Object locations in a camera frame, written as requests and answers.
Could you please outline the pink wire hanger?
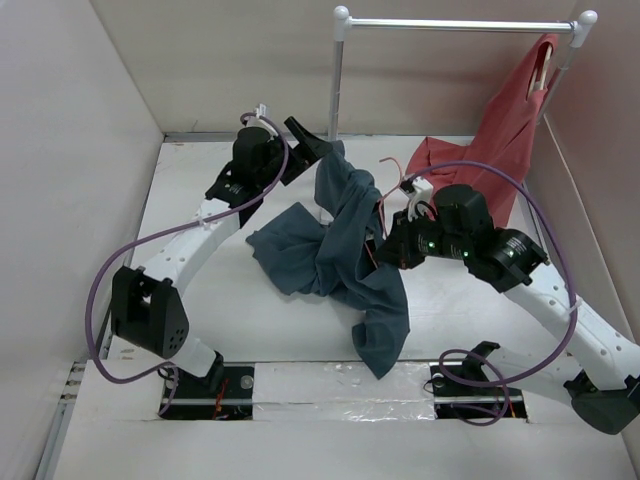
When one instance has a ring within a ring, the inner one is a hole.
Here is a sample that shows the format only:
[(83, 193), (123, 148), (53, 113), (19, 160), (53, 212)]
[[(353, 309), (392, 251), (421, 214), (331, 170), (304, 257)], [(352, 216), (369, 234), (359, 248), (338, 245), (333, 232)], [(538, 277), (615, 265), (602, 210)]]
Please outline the pink wire hanger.
[[(408, 198), (407, 202), (410, 202), (410, 200), (412, 198), (412, 195), (414, 194), (414, 191), (409, 191), (407, 188), (402, 186), (402, 184), (406, 180), (406, 178), (405, 178), (404, 170), (403, 170), (401, 164), (399, 163), (399, 161), (395, 157), (392, 157), (392, 156), (384, 157), (384, 158), (379, 160), (379, 163), (382, 164), (384, 162), (389, 162), (389, 161), (391, 161), (397, 168), (398, 180), (397, 180), (396, 184), (391, 189), (389, 189), (386, 193), (384, 193), (381, 196), (381, 198), (376, 203), (376, 207), (374, 208), (374, 212), (378, 216), (378, 224), (382, 228), (382, 237), (383, 238), (385, 238), (388, 235), (387, 226), (386, 226), (386, 207), (385, 207), (386, 200), (393, 193), (402, 192)], [(366, 229), (365, 230), (364, 249), (365, 249), (365, 251), (367, 253), (368, 259), (369, 259), (372, 267), (374, 269), (377, 269), (379, 267), (379, 265), (378, 265), (376, 259), (374, 258), (374, 253), (375, 253), (375, 250), (376, 250), (375, 235), (374, 235), (374, 232), (371, 231), (370, 229)]]

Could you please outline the blue t shirt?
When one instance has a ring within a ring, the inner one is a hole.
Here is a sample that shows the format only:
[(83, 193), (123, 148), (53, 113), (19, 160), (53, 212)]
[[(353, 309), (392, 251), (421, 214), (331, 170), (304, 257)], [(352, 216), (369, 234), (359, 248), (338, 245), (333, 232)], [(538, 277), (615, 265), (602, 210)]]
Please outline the blue t shirt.
[(371, 259), (383, 242), (381, 194), (373, 176), (345, 158), (342, 142), (317, 164), (315, 203), (332, 221), (323, 225), (295, 203), (246, 239), (253, 257), (283, 294), (330, 297), (362, 313), (352, 327), (354, 349), (381, 379), (398, 360), (410, 333), (406, 291), (397, 268)]

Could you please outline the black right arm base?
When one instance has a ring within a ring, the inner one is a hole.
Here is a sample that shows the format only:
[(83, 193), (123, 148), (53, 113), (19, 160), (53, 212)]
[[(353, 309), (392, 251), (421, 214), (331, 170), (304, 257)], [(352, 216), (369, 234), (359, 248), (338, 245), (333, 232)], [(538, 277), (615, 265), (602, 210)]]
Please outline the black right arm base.
[(457, 419), (475, 426), (489, 426), (500, 418), (527, 418), (521, 390), (502, 386), (480, 387), (476, 383), (491, 382), (485, 359), (498, 350), (495, 342), (483, 341), (472, 350), (451, 349), (443, 359), (429, 362), (431, 377), (423, 383), (423, 391), (434, 400), (437, 419)]

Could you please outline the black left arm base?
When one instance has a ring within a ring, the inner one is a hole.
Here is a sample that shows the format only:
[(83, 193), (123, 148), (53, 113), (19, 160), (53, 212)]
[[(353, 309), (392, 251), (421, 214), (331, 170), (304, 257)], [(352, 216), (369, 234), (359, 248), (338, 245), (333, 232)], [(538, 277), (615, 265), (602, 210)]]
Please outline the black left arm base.
[(164, 390), (160, 417), (165, 420), (243, 421), (253, 418), (255, 364), (225, 364), (212, 387), (203, 378), (179, 371), (177, 389), (169, 400), (173, 384), (168, 372), (160, 373)]

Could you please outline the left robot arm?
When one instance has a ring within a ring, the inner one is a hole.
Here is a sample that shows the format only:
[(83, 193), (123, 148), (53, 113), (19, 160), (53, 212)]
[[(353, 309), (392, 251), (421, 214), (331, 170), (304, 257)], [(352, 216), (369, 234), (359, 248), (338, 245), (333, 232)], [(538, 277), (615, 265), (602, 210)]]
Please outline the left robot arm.
[(292, 183), (332, 150), (293, 117), (285, 121), (297, 142), (290, 146), (262, 106), (243, 115), (242, 123), (230, 161), (187, 228), (174, 232), (150, 260), (135, 269), (123, 266), (112, 279), (113, 335), (170, 362), (177, 369), (171, 379), (187, 377), (190, 387), (205, 397), (222, 387), (223, 357), (191, 332), (182, 303), (187, 286), (260, 208), (269, 189)]

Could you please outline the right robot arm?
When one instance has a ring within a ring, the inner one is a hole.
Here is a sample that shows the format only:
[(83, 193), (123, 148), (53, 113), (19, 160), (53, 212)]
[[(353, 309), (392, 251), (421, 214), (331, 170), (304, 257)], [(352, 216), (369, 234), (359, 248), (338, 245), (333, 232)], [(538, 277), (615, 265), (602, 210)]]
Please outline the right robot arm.
[(413, 269), (428, 257), (462, 262), (468, 273), (528, 312), (556, 340), (551, 360), (483, 341), (446, 378), (474, 393), (513, 385), (568, 405), (586, 424), (609, 435), (639, 415), (639, 347), (575, 292), (546, 252), (525, 233), (498, 228), (484, 196), (465, 184), (440, 190), (406, 176), (408, 206), (374, 257)]

